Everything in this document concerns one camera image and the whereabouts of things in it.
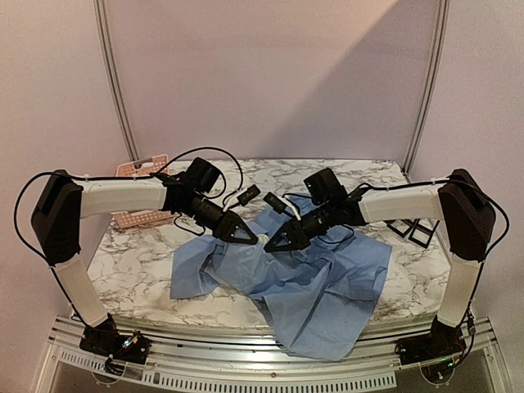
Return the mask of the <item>blue shirt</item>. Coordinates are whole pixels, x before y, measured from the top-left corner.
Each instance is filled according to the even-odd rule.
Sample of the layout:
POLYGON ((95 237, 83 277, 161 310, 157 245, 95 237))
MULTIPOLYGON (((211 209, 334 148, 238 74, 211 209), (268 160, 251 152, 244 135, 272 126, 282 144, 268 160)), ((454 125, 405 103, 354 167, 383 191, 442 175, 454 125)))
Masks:
POLYGON ((352 351, 386 282, 391 246, 338 226, 302 251, 267 253, 264 245, 285 218, 262 210, 249 228, 255 245, 197 237, 174 252, 172 300, 226 284, 259 301, 277 340, 291 352, 339 360, 352 351))

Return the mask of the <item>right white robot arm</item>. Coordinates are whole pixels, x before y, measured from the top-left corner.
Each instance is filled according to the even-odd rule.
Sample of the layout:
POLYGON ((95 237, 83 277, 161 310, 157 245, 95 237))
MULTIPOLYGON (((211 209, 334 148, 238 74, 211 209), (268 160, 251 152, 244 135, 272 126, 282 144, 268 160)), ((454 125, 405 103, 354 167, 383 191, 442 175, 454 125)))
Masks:
POLYGON ((456 169, 445 178, 393 187, 361 184, 352 192, 346 191, 330 168, 310 175, 304 183, 314 208, 284 223, 265 245, 265 251, 303 250, 312 239, 342 225, 417 219, 445 223, 450 273, 436 316, 442 325, 423 340, 429 356, 442 356, 455 342, 450 327, 457 327, 471 306, 481 265, 500 242, 492 234, 496 216, 508 216, 504 209, 465 169, 456 169))

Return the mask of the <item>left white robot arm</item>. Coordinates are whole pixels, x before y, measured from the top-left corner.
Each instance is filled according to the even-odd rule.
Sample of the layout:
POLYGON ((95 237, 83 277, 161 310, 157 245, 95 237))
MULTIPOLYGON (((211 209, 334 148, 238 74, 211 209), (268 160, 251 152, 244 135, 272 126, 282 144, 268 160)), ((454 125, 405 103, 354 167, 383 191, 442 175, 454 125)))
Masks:
POLYGON ((133 177, 74 176, 63 169, 43 173, 47 182, 30 217, 39 246, 30 250, 47 263, 73 311, 92 328, 89 340, 104 355, 115 355, 122 340, 105 325, 110 315, 84 266, 81 220, 121 211, 167 211, 186 215, 223 242, 255 245, 258 237, 243 219, 207 197, 221 174, 200 157, 175 175, 165 168, 133 177))

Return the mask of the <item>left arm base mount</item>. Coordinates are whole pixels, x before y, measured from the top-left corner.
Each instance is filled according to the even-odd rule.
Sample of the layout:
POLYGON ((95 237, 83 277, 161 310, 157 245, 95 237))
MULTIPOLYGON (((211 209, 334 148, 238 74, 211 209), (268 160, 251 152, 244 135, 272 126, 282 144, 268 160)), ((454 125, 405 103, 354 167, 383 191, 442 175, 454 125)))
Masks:
POLYGON ((129 335, 119 333, 114 319, 108 314, 106 320, 96 327, 87 325, 84 328, 79 348, 95 355, 144 365, 151 342, 140 331, 129 335))

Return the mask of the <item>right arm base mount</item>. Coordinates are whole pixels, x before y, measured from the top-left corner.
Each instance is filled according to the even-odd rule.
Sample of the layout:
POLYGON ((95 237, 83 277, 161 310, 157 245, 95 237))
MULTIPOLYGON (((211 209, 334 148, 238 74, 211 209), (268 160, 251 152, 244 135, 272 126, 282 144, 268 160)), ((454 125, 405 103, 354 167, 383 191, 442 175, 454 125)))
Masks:
POLYGON ((443 324, 435 317, 432 320, 429 333, 399 339, 395 344, 395 353, 400 357, 402 365, 459 354, 456 360, 450 360, 446 364, 447 368, 454 368, 462 363, 472 351, 476 334, 473 318, 468 318, 467 330, 471 338, 469 346, 467 346, 463 337, 460 324, 451 327, 443 324))

